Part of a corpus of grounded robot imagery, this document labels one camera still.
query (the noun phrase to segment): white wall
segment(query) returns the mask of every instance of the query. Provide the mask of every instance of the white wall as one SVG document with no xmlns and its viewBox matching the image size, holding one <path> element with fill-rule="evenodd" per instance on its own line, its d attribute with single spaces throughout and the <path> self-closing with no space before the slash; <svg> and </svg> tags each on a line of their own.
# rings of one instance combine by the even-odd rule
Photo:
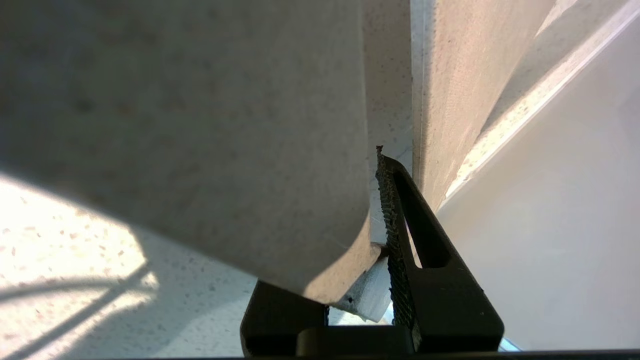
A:
<svg viewBox="0 0 640 360">
<path fill-rule="evenodd" d="M 640 347 L 640 20 L 440 210 L 523 349 Z"/>
</svg>

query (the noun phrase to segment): speckled countertop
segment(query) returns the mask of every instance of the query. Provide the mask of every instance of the speckled countertop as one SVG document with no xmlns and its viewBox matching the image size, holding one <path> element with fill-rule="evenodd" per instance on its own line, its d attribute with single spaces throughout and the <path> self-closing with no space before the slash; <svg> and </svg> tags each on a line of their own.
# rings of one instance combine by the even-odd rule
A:
<svg viewBox="0 0 640 360">
<path fill-rule="evenodd" d="M 255 279 L 6 177 L 0 358 L 241 355 Z"/>
</svg>

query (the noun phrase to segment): beige fabric panel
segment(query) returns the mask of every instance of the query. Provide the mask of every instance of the beige fabric panel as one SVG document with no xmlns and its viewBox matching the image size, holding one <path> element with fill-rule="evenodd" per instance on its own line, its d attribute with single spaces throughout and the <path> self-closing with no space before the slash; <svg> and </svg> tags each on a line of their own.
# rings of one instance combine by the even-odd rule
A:
<svg viewBox="0 0 640 360">
<path fill-rule="evenodd" d="M 1 2 L 0 168 L 338 301 L 380 253 L 361 15 L 343 0 Z"/>
<path fill-rule="evenodd" d="M 413 177 L 433 209 L 553 5 L 412 1 Z"/>
</svg>

